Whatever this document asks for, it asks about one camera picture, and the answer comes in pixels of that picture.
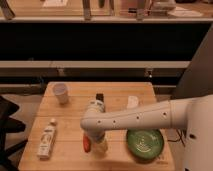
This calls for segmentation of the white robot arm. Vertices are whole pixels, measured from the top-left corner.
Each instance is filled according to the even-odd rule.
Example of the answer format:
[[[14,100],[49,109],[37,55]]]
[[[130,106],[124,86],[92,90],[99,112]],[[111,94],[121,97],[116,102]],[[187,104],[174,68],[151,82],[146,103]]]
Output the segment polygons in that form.
[[[213,95],[161,101],[121,111],[104,112],[91,101],[80,126],[94,142],[108,130],[185,129],[182,171],[213,171]]]

